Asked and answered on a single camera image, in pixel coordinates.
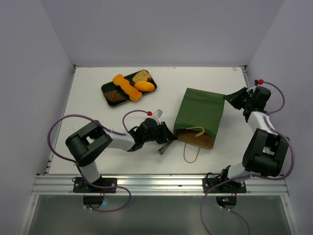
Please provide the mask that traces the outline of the brown sliced fake bread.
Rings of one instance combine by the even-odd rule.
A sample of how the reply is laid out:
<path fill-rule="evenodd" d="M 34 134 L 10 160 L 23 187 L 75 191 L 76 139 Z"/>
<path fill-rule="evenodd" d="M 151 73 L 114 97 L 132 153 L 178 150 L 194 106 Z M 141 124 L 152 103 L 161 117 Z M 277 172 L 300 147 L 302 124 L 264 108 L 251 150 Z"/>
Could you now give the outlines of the brown sliced fake bread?
<path fill-rule="evenodd" d="M 152 79 L 151 75 L 146 70 L 141 70 L 138 73 L 135 74 L 135 76 L 132 78 L 133 83 L 137 82 L 149 82 Z"/>

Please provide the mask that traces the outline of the dark brown fake croissant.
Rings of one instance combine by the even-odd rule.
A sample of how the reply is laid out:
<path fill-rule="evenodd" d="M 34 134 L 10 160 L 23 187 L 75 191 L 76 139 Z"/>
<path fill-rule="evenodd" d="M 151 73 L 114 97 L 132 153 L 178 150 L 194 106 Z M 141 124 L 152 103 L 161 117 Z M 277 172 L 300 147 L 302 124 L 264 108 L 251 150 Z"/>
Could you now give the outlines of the dark brown fake croissant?
<path fill-rule="evenodd" d="M 106 92 L 104 93 L 104 97 L 110 102 L 121 102 L 125 100 L 124 97 L 117 91 Z"/>

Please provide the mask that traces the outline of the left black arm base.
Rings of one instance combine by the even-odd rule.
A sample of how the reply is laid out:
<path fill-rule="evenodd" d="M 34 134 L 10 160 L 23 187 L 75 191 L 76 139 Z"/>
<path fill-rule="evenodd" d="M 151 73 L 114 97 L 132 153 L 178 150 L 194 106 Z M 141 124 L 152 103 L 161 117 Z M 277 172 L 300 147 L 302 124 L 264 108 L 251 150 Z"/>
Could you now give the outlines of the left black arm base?
<path fill-rule="evenodd" d="M 82 177 L 74 177 L 72 178 L 72 182 L 74 183 L 73 192 L 74 193 L 115 193 L 115 188 L 95 188 L 87 184 Z M 101 178 L 93 183 L 94 185 L 101 187 L 113 187 L 117 185 L 116 178 Z"/>

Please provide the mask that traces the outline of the green brown paper bag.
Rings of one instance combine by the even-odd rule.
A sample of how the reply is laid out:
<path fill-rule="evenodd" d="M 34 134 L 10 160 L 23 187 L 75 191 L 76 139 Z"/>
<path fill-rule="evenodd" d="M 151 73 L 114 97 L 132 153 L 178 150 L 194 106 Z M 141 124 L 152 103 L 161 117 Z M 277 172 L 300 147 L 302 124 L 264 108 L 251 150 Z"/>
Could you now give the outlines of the green brown paper bag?
<path fill-rule="evenodd" d="M 224 95 L 187 88 L 174 122 L 173 132 L 184 143 L 183 158 L 194 163 L 201 149 L 214 147 L 224 112 Z M 186 158 L 186 146 L 198 148 L 194 160 Z"/>

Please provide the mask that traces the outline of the metal tongs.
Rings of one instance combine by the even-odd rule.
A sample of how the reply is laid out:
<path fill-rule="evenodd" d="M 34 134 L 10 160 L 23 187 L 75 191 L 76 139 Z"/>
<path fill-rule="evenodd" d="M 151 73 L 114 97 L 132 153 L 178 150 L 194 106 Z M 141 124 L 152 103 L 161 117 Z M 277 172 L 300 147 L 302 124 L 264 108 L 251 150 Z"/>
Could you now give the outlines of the metal tongs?
<path fill-rule="evenodd" d="M 163 154 L 165 153 L 166 149 L 167 149 L 171 144 L 172 144 L 172 142 L 169 141 L 169 142 L 167 142 L 164 146 L 162 146 L 162 147 L 158 150 L 159 154 L 160 154 L 160 155 L 163 155 Z"/>

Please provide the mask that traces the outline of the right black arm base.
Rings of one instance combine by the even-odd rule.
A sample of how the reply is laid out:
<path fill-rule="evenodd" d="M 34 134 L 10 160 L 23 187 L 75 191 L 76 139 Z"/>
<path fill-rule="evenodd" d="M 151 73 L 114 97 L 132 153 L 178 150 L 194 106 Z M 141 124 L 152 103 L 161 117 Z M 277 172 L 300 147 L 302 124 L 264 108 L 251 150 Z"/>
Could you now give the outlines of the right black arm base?
<path fill-rule="evenodd" d="M 202 179 L 202 188 L 203 192 L 207 193 L 247 193 L 245 183 L 237 183 L 234 181 L 228 180 L 229 166 L 223 169 L 219 174 L 215 175 L 212 172 L 206 174 L 206 176 Z"/>

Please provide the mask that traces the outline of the long orange fake bread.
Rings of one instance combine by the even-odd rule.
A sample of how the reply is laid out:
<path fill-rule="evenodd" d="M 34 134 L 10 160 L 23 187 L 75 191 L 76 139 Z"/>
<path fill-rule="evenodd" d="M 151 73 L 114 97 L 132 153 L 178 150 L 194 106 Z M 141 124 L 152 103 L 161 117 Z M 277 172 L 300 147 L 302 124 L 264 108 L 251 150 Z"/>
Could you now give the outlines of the long orange fake bread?
<path fill-rule="evenodd" d="M 142 98 L 142 93 L 137 90 L 135 87 L 133 87 L 130 82 L 124 78 L 123 75 L 118 74 L 113 78 L 113 83 L 116 86 L 119 86 L 122 91 L 129 96 L 129 99 L 131 101 L 138 101 Z"/>

